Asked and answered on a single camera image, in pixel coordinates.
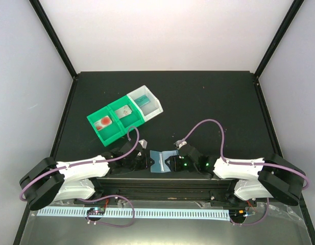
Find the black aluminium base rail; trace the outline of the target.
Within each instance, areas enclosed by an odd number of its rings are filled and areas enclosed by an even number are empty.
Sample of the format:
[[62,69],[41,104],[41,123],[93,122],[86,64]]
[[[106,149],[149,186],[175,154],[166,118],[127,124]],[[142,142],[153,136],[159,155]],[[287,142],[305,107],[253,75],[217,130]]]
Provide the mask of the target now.
[[131,201],[203,201],[224,207],[243,207],[247,201],[234,195],[235,180],[109,179],[92,178],[89,200],[122,195]]

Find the left frame post black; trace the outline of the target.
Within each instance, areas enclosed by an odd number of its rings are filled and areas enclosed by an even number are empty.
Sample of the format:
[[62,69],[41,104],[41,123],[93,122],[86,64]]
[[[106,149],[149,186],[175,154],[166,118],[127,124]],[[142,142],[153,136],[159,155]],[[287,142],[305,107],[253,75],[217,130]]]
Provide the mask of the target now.
[[71,63],[70,58],[68,57],[51,21],[49,20],[41,2],[39,0],[29,0],[32,8],[34,9],[36,15],[38,16],[42,26],[44,27],[45,31],[47,32],[51,42],[53,43],[56,51],[58,52],[61,60],[63,61],[65,67],[67,68],[70,76],[74,79],[77,77],[77,72],[74,66]]

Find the left controller board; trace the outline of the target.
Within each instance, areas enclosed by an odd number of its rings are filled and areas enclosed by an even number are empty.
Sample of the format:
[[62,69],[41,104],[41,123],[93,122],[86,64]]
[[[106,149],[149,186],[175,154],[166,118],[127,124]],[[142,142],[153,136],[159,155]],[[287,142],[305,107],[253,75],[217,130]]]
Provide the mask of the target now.
[[101,207],[93,207],[93,208],[90,208],[88,211],[87,211],[87,215],[104,215],[105,213],[105,208],[101,208]]

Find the right frame post black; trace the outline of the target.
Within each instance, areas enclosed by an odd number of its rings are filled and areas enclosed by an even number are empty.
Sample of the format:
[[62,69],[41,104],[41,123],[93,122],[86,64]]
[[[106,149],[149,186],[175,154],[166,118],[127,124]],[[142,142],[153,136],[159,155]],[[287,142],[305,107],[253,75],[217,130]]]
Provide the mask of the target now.
[[265,70],[267,64],[269,63],[270,59],[272,58],[275,50],[277,49],[278,45],[280,44],[282,38],[284,37],[286,31],[290,27],[291,23],[293,22],[294,18],[296,17],[298,11],[300,10],[301,6],[303,5],[304,0],[294,0],[288,9],[285,17],[283,18],[279,28],[277,29],[270,45],[268,46],[265,54],[259,65],[254,72],[254,76],[259,79]]

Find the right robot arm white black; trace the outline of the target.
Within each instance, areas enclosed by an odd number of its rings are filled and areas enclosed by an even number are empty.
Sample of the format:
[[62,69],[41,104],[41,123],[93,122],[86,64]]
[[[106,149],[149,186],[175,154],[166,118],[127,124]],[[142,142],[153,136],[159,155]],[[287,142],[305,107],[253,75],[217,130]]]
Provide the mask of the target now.
[[277,154],[257,159],[229,159],[203,155],[186,144],[161,163],[172,172],[197,172],[210,178],[236,180],[234,188],[226,192],[226,200],[232,206],[263,198],[297,206],[307,182],[305,172]]

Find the white translucent bin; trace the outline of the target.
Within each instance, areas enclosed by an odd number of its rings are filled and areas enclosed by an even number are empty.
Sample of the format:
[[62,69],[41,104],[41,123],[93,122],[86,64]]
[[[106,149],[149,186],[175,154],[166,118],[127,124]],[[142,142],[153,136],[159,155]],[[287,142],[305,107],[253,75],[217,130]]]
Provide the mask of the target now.
[[134,103],[136,108],[141,113],[144,122],[151,120],[157,115],[163,112],[162,105],[160,101],[155,97],[155,95],[143,85],[130,93],[127,97]]

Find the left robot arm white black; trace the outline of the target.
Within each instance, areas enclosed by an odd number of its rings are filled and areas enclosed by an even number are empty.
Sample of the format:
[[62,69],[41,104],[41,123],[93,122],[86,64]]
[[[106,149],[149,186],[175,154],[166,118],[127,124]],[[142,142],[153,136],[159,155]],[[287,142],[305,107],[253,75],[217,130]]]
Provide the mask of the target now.
[[135,146],[128,142],[122,148],[84,160],[62,162],[44,158],[19,184],[22,198],[32,211],[68,199],[88,199],[97,204],[104,192],[94,185],[94,178],[150,169],[153,163],[150,151],[141,143]]

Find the controller board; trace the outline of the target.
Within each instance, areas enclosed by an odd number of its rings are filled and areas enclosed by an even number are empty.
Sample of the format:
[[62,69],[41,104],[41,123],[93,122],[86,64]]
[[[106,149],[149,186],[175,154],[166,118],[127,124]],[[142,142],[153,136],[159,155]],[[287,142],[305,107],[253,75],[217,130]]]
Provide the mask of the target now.
[[90,208],[88,211],[87,211],[87,215],[104,215],[105,213],[105,208],[101,208],[101,207],[93,207],[93,208]]
[[247,210],[229,210],[230,217],[247,217],[252,215],[253,213]]

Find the card with red circles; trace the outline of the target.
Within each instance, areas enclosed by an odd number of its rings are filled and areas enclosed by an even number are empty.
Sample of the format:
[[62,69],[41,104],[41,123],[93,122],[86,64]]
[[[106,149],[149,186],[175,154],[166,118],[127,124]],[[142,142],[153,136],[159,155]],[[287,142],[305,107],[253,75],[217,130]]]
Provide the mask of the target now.
[[95,126],[97,131],[100,131],[100,130],[108,127],[112,123],[113,123],[113,121],[111,120],[111,118],[109,116],[104,116],[101,119],[99,119],[98,121],[96,121],[94,123],[94,126]]

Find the right controller board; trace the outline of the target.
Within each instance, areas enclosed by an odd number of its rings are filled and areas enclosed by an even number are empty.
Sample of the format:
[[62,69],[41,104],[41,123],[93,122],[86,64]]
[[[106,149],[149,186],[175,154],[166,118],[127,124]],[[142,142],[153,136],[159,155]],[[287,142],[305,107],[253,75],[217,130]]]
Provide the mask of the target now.
[[229,210],[230,217],[247,217],[252,215],[253,213],[247,210]]

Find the green bin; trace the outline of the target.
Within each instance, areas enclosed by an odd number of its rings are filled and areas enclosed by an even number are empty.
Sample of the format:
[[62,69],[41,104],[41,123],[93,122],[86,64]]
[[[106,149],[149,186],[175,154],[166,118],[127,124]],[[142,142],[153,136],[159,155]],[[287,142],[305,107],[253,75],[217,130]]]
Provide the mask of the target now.
[[87,120],[104,146],[110,145],[125,134],[118,117],[109,106],[88,115]]
[[111,102],[108,107],[125,129],[130,126],[138,127],[144,123],[139,109],[127,95]]

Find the green bin middle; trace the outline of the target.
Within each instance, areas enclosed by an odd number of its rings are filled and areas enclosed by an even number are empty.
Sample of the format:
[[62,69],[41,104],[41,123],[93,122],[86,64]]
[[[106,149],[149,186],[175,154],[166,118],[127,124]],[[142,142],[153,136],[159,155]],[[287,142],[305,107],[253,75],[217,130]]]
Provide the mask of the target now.
[[144,123],[139,109],[127,95],[111,102],[108,107],[125,129],[130,126],[138,127]]

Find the frame post black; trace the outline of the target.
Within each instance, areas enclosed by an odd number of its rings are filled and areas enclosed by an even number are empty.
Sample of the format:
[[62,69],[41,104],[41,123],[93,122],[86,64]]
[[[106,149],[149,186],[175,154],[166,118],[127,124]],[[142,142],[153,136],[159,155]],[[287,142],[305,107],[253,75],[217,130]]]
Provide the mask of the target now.
[[298,11],[300,10],[301,6],[303,5],[304,0],[294,0],[288,9],[285,17],[283,18],[279,28],[277,29],[270,45],[268,46],[265,54],[259,65],[254,72],[254,76],[259,79],[265,70],[267,64],[269,63],[270,59],[272,58],[275,50],[277,49],[278,45],[280,44],[282,38],[284,37],[286,31],[290,27],[291,23],[293,22],[294,18],[296,17]]
[[44,27],[45,31],[47,32],[51,42],[53,43],[56,51],[58,52],[61,60],[63,61],[65,67],[67,68],[70,76],[74,79],[77,77],[77,72],[74,66],[71,63],[70,58],[68,57],[51,21],[49,20],[41,2],[39,0],[29,0],[32,8],[34,9],[36,15],[38,16],[42,26]]

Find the white card red marks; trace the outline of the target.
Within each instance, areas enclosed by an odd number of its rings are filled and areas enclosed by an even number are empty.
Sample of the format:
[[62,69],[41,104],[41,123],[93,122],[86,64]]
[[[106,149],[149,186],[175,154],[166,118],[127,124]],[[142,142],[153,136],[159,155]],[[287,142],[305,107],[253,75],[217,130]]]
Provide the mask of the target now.
[[114,111],[115,115],[121,119],[132,113],[131,108],[128,105],[124,105],[121,108]]

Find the teal card in white bin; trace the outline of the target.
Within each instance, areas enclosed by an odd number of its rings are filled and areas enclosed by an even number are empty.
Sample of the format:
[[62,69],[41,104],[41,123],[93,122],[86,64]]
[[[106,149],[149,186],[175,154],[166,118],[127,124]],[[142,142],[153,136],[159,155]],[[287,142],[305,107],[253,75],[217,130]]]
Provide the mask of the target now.
[[140,97],[138,97],[137,99],[134,100],[134,102],[139,106],[139,107],[143,107],[144,105],[148,104],[150,102],[149,97],[147,97],[147,95],[142,95]]

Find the green bin left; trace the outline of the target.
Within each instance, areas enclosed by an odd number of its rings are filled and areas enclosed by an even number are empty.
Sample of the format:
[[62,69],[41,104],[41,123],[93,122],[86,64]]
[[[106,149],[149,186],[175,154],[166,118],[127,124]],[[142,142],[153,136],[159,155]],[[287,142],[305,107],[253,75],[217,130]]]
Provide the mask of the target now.
[[118,117],[109,106],[88,115],[87,120],[104,146],[110,145],[125,134]]

